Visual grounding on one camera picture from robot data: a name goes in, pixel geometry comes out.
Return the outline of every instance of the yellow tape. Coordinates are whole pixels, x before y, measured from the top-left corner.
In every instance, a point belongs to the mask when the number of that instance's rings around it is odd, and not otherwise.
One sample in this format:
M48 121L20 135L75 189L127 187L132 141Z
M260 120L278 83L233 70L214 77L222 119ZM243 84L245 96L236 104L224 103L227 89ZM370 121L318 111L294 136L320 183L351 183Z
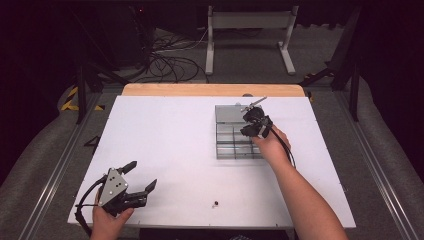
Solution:
M69 92L68 97L66 98L65 103L63 104L61 110L71 110L71 111L78 111L79 107L78 106L73 106L72 104L72 100L75 96L75 94L78 92L78 87L74 86L74 88L72 88L71 92ZM97 111L103 111L105 110L105 106L104 105L97 105L94 110Z

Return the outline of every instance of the white table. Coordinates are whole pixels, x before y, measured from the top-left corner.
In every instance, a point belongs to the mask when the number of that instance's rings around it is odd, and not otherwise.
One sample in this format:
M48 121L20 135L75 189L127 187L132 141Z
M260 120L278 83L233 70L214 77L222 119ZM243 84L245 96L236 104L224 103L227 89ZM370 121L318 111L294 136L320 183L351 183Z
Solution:
M259 97L119 96L87 170L76 203L110 167L131 161L128 192L154 179L147 206L127 225L158 228L281 229L293 224L275 176L264 160L217 160L215 105L250 104ZM355 222L309 100L269 97L265 113L285 131L298 171L328 201L345 228ZM95 191L87 198L94 200ZM68 222L76 224L75 208ZM91 208L83 214L92 223Z

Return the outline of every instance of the metal frame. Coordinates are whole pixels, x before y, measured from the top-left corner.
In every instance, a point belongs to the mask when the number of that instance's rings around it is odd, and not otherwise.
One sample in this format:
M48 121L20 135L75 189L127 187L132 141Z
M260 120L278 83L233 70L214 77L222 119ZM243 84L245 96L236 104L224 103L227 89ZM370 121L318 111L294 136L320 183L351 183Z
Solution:
M351 116L346 96L344 96L343 93L340 91L335 92L335 96L339 105L343 109L344 115L348 119L350 126L358 139L358 142L360 143L365 163L367 164L371 175L373 176L374 181L377 184L378 189L380 190L380 194L383 197L387 208L389 209L393 220L395 221L395 224L398 227L400 234L402 235L402 239L418 240L418 235L415 232L415 229L413 228L408 216L403 210L402 204L400 203L395 190L390 184L377 157L375 156L371 146L369 145L361 126Z
M206 53L205 72L213 74L214 42L213 30L223 28L287 28L283 41L278 42L278 47L283 57L287 73L296 73L293 62L287 50L290 37L296 21L298 6L285 12L213 12L213 7L208 10L208 47Z

